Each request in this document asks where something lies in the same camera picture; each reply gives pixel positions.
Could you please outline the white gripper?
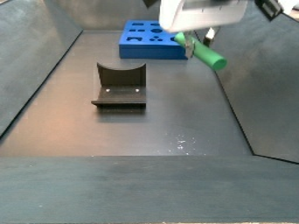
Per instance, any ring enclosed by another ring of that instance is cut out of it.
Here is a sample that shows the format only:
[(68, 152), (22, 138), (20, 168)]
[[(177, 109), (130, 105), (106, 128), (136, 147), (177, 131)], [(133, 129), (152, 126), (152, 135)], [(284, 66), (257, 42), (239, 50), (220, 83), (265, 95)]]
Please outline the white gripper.
[(209, 46), (216, 35), (213, 26), (236, 23), (244, 16), (248, 0), (161, 0), (158, 23), (168, 32), (185, 32), (185, 57), (193, 52), (191, 30), (209, 28), (203, 44)]

